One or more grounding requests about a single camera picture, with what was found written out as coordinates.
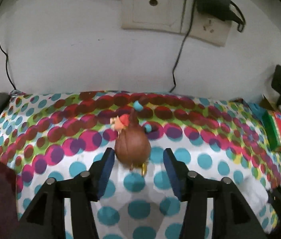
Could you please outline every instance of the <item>silver bolt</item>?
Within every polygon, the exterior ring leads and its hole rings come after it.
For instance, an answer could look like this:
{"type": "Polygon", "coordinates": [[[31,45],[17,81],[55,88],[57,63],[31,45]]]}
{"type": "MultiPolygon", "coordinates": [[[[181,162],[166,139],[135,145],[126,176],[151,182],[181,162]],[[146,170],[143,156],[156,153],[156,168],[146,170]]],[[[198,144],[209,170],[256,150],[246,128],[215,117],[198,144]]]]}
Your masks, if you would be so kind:
{"type": "Polygon", "coordinates": [[[86,178],[89,176],[89,171],[82,171],[80,175],[81,177],[86,178]]]}
{"type": "Polygon", "coordinates": [[[229,184],[232,182],[232,180],[229,178],[229,177],[224,177],[222,178],[222,181],[225,183],[225,184],[229,184]]]}
{"type": "Polygon", "coordinates": [[[46,183],[49,184],[49,185],[53,184],[54,182],[55,182],[55,179],[54,179],[54,178],[48,178],[48,179],[46,180],[46,183]]]}
{"type": "Polygon", "coordinates": [[[190,177],[190,178],[196,178],[197,175],[198,175],[198,173],[195,172],[195,171],[189,171],[189,172],[187,173],[187,175],[188,175],[188,177],[190,177]]]}

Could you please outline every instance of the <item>maroon box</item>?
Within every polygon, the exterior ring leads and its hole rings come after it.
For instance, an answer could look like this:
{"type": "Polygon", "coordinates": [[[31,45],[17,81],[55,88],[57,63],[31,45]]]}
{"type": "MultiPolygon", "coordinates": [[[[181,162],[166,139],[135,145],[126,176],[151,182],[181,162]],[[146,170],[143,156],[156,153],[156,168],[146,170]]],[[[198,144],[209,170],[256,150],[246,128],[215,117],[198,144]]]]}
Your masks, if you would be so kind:
{"type": "Polygon", "coordinates": [[[0,162],[0,239],[8,239],[18,225],[16,174],[0,162]]]}

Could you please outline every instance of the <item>power outlet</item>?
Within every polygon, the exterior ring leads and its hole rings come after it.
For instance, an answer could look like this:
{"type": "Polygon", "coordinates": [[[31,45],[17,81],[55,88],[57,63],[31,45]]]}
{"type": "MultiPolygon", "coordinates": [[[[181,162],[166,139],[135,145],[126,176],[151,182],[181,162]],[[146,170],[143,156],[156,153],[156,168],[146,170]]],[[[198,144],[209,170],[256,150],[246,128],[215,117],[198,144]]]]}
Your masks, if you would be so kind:
{"type": "MultiPolygon", "coordinates": [[[[187,33],[189,29],[193,1],[194,0],[186,0],[182,33],[187,33]]],[[[222,21],[212,15],[201,14],[197,11],[197,8],[195,8],[193,26],[189,36],[224,47],[226,45],[231,26],[231,21],[222,21]]]]}
{"type": "Polygon", "coordinates": [[[185,0],[122,0],[122,28],[180,33],[185,0]]]}

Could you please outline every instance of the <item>figurine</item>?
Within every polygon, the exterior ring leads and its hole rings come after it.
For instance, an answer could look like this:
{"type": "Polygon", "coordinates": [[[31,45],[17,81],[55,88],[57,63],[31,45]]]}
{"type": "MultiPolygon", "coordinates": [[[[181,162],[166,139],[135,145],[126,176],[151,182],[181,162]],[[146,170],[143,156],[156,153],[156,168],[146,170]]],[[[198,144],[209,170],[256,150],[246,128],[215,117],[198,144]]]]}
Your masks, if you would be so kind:
{"type": "Polygon", "coordinates": [[[130,170],[141,168],[142,176],[147,173],[147,161],[150,156],[151,146],[146,132],[153,131],[151,125],[144,127],[139,125],[137,111],[143,109],[143,105],[136,101],[130,114],[111,118],[112,128],[119,135],[115,142],[115,154],[117,159],[130,170]]]}

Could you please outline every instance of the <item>outlet hole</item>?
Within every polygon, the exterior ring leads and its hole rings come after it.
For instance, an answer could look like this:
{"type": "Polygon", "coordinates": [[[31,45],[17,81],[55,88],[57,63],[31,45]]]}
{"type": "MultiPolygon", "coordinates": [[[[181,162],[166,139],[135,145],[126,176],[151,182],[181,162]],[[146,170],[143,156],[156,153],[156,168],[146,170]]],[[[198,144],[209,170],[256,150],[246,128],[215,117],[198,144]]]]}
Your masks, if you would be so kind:
{"type": "Polygon", "coordinates": [[[150,0],[150,1],[149,1],[149,4],[150,4],[151,6],[156,6],[156,5],[158,4],[158,1],[157,1],[157,0],[150,0]]]}

